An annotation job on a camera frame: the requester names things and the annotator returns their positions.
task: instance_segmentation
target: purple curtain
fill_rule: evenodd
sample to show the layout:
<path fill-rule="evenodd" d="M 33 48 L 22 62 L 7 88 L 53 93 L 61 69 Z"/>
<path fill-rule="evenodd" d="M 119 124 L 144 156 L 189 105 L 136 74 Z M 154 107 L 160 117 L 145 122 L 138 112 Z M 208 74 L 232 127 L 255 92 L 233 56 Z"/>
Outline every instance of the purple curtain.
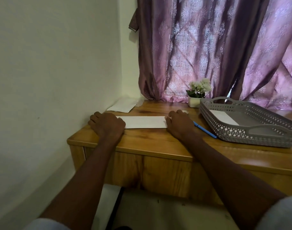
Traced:
<path fill-rule="evenodd" d="M 207 77 L 208 96 L 227 96 L 244 76 L 268 2 L 138 0 L 129 28 L 139 28 L 141 93 L 186 102 L 188 84 Z"/>
<path fill-rule="evenodd" d="M 292 109 L 292 0 L 270 0 L 242 88 L 241 100 Z"/>

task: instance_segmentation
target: white wall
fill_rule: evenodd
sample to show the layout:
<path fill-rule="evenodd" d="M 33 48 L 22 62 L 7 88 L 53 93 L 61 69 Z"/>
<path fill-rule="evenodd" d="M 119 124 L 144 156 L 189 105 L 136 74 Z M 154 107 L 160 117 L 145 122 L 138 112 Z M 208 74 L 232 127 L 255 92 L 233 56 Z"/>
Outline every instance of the white wall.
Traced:
<path fill-rule="evenodd" d="M 136 10 L 136 0 L 119 0 L 119 20 L 121 36 L 121 68 L 123 95 L 141 97 L 139 81 L 139 32 L 128 28 L 132 15 Z"/>
<path fill-rule="evenodd" d="M 0 0 L 0 229 L 20 229 L 67 183 L 66 139 L 121 82 L 117 0 Z"/>

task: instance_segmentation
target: white pot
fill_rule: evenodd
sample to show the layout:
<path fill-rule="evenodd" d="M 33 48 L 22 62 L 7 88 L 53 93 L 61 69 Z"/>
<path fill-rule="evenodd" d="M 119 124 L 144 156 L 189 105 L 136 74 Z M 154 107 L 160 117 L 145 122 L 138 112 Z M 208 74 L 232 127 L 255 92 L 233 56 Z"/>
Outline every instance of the white pot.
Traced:
<path fill-rule="evenodd" d="M 199 108 L 200 106 L 200 97 L 188 97 L 189 98 L 189 107 Z"/>

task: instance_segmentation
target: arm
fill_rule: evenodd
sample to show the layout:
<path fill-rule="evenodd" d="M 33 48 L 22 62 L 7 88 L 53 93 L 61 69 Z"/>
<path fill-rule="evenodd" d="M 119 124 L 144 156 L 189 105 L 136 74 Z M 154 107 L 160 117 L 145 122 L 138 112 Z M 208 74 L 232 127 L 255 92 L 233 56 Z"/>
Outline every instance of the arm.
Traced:
<path fill-rule="evenodd" d="M 40 216 L 71 230 L 91 229 L 111 153 L 126 124 L 113 114 L 96 112 L 90 117 L 89 125 L 99 136 L 97 147 Z"/>
<path fill-rule="evenodd" d="M 264 213 L 286 197 L 206 144 L 186 113 L 172 111 L 169 116 L 167 130 L 201 163 L 240 229 L 254 229 Z"/>

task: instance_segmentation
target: perforated basket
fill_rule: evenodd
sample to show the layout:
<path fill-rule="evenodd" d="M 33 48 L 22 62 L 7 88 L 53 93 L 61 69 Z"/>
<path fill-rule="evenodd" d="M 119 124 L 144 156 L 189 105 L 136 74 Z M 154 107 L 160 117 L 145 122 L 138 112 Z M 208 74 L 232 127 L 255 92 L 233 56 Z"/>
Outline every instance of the perforated basket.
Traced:
<path fill-rule="evenodd" d="M 232 103 L 214 103 L 219 99 L 227 99 Z M 254 103 L 227 97 L 203 98 L 199 109 L 217 137 L 222 140 L 272 147 L 292 147 L 292 121 Z M 218 120 L 210 110 L 226 112 L 239 126 Z"/>

